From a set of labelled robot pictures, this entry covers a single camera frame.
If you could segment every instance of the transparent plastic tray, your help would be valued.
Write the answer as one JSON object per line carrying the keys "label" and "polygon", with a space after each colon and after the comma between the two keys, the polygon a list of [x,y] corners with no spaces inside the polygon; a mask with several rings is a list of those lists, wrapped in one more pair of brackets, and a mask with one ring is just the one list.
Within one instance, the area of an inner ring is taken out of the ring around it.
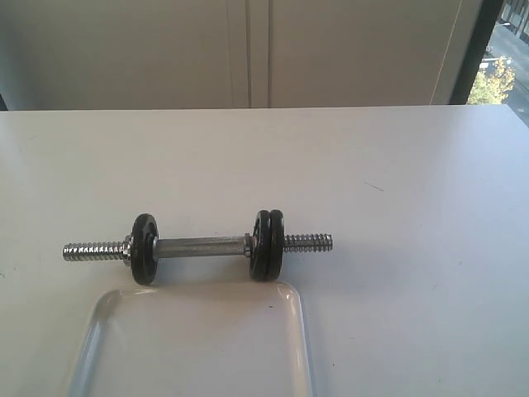
{"label": "transparent plastic tray", "polygon": [[69,396],[311,396],[285,284],[114,290],[93,310]]}

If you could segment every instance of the white table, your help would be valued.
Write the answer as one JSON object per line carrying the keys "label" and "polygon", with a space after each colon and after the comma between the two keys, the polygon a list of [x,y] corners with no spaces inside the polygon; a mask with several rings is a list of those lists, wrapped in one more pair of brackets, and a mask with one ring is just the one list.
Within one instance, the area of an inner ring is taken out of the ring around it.
{"label": "white table", "polygon": [[[327,255],[285,257],[314,391],[529,395],[529,131],[507,107],[0,115],[0,394],[64,393],[90,309],[135,286],[66,242],[249,231],[281,208]],[[244,260],[159,284],[246,280]]]}

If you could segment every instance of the street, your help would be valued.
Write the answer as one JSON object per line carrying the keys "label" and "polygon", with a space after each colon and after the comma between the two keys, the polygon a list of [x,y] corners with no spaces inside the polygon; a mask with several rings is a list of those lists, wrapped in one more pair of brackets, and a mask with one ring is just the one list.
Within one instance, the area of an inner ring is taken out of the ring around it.
{"label": "street", "polygon": [[489,46],[493,56],[510,57],[512,60],[514,89],[505,103],[529,127],[529,45],[515,37],[505,26],[496,25]]}

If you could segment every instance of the white wall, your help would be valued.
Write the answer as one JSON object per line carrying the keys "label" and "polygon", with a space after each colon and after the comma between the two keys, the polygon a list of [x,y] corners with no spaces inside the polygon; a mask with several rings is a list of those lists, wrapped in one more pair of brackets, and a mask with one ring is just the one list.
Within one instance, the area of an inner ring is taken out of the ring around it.
{"label": "white wall", "polygon": [[0,0],[0,93],[10,109],[447,103],[480,3]]}

